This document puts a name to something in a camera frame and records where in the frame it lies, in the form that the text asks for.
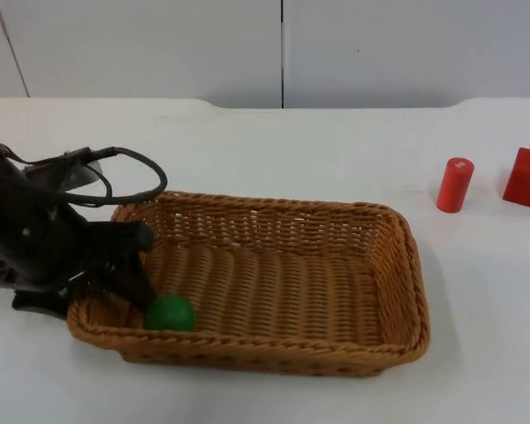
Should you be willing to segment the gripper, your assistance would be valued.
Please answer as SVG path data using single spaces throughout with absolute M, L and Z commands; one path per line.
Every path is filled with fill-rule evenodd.
M 14 310 L 65 319 L 71 299 L 93 285 L 147 312 L 156 292 L 140 259 L 154 244 L 146 223 L 89 222 L 63 202 L 27 197 L 26 203 L 30 250 L 47 269 L 30 290 L 14 292 Z

